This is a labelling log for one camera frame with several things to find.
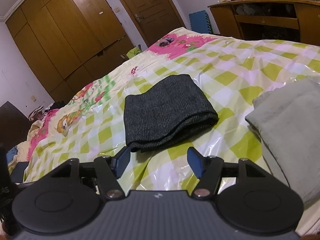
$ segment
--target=blue cloth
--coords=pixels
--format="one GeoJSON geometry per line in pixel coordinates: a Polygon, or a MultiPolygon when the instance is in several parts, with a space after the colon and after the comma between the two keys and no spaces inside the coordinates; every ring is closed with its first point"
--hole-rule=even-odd
{"type": "Polygon", "coordinates": [[[7,157],[7,165],[13,161],[13,157],[18,154],[18,149],[16,147],[13,147],[10,151],[8,151],[6,157],[7,157]]]}

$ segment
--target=bed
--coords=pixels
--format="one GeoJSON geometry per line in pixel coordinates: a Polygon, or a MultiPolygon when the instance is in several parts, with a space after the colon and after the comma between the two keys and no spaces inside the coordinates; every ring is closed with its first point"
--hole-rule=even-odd
{"type": "MultiPolygon", "coordinates": [[[[88,84],[67,106],[30,130],[21,150],[29,151],[33,145],[25,182],[40,179],[69,158],[91,162],[98,156],[115,155],[125,146],[125,97],[147,91],[166,76],[182,73],[189,74],[202,89],[217,111],[219,122],[210,131],[175,147],[132,153],[119,179],[124,191],[191,192],[198,181],[187,163],[187,149],[191,146],[204,156],[217,155],[226,162],[249,158],[269,171],[260,141],[249,130],[244,117],[253,110],[252,100],[264,91],[306,77],[320,80],[320,48],[280,40],[242,41],[185,28],[166,37],[174,41],[165,47],[156,43],[88,84]]],[[[234,182],[224,179],[220,190],[234,182]]],[[[320,201],[305,211],[297,232],[316,232],[319,218],[320,201]]]]}

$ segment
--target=gray fabric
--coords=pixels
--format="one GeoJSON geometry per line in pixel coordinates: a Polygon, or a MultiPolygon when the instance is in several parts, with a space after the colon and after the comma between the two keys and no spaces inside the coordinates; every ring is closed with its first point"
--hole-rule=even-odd
{"type": "Polygon", "coordinates": [[[253,106],[245,119],[260,134],[273,175],[305,205],[319,198],[320,85],[303,79],[262,94],[253,106]]]}
{"type": "Polygon", "coordinates": [[[168,76],[147,92],[125,98],[125,140],[133,152],[173,146],[217,121],[216,111],[186,74],[168,76]]]}

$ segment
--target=green checkered pattern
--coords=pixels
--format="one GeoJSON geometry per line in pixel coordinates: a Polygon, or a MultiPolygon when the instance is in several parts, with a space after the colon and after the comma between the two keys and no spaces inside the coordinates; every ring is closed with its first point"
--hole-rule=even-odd
{"type": "MultiPolygon", "coordinates": [[[[186,153],[190,146],[204,156],[217,155],[226,162],[248,158],[267,170],[261,144],[249,130],[244,117],[253,110],[252,100],[264,91],[306,76],[318,78],[319,49],[288,41],[241,41],[219,37],[162,65],[149,65],[141,69],[138,76],[127,78],[125,84],[111,88],[110,99],[85,112],[71,126],[66,137],[58,134],[42,140],[25,172],[26,181],[41,178],[69,158],[91,162],[98,156],[115,155],[125,146],[125,97],[144,93],[166,76],[176,74],[192,77],[217,111],[219,122],[211,130],[167,150],[132,153],[130,163],[119,179],[124,191],[191,191],[197,179],[187,163],[186,153]]],[[[228,183],[230,181],[223,181],[224,186],[228,183]]]]}

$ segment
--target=wooden wardrobe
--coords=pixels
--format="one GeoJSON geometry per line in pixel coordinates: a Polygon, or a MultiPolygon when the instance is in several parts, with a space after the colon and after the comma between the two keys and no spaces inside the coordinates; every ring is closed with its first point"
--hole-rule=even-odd
{"type": "Polygon", "coordinates": [[[6,24],[55,101],[67,103],[133,48],[105,0],[25,0],[6,24]]]}

